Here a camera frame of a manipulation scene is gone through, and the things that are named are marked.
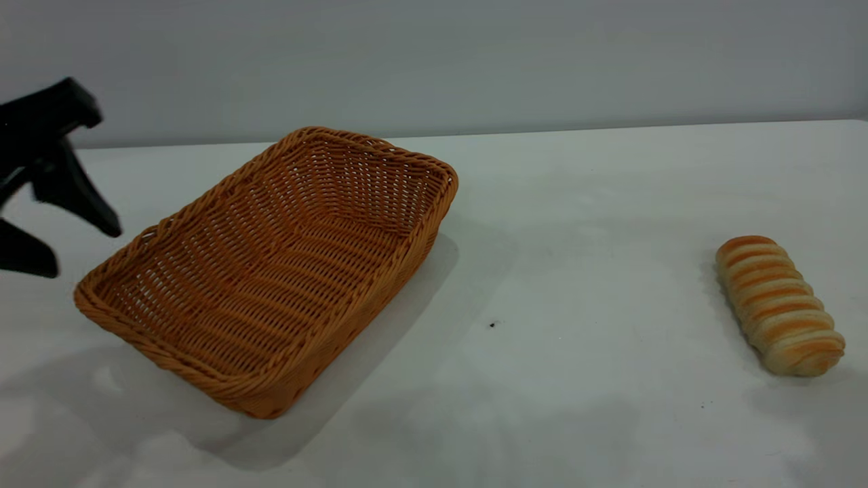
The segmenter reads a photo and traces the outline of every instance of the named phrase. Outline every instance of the robotic arm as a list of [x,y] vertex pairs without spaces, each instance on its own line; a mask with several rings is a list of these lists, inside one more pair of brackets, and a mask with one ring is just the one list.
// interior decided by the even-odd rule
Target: robotic arm
[[[28,181],[38,201],[82,217],[112,237],[121,223],[96,192],[67,134],[102,122],[94,97],[72,78],[0,105],[0,212]],[[51,248],[0,216],[0,269],[54,278]]]

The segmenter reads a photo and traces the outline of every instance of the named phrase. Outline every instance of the white table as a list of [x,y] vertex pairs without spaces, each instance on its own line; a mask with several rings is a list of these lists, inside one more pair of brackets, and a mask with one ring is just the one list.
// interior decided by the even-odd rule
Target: white table
[[[284,417],[218,406],[74,308],[75,283],[266,144],[82,150],[127,233],[22,192],[58,280],[0,274],[0,486],[868,485],[868,124],[399,139],[461,184],[406,289]],[[713,272],[781,243],[847,338],[782,379]]]

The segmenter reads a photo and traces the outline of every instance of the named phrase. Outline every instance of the white wall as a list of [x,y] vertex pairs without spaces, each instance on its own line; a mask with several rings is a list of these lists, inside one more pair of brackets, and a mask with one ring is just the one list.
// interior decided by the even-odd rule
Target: white wall
[[0,100],[76,76],[83,146],[847,117],[866,3],[3,0]]

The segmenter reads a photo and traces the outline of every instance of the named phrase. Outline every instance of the rectangular basket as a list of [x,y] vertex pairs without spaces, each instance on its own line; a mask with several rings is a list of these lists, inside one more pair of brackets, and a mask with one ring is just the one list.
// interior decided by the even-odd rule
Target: rectangular basket
[[88,273],[79,310],[221,404],[285,412],[416,272],[458,179],[297,130]]

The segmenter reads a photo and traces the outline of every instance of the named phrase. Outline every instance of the bread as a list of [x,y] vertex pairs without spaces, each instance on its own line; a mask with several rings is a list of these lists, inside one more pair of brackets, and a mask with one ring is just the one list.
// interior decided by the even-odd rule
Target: bread
[[786,251],[760,235],[717,252],[718,273],[748,342],[775,374],[819,376],[838,364],[845,341]]

